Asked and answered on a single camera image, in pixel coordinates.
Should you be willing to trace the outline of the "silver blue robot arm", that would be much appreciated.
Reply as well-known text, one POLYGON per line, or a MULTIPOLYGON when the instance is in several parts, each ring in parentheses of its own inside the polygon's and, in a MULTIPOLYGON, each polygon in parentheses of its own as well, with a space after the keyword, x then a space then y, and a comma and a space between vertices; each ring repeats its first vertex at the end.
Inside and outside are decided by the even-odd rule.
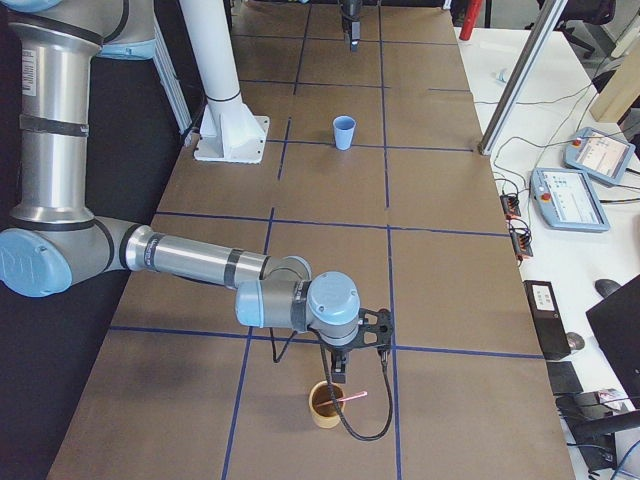
POLYGON ((10 1, 22 46, 20 203, 1 234, 1 279, 45 297, 113 270, 169 273, 236 293, 249 327, 313 332, 339 377, 359 348, 364 320, 345 274, 313 275, 299 257, 273 258, 97 217, 85 204, 89 83, 93 58, 146 60, 155 53, 150 1, 10 1))

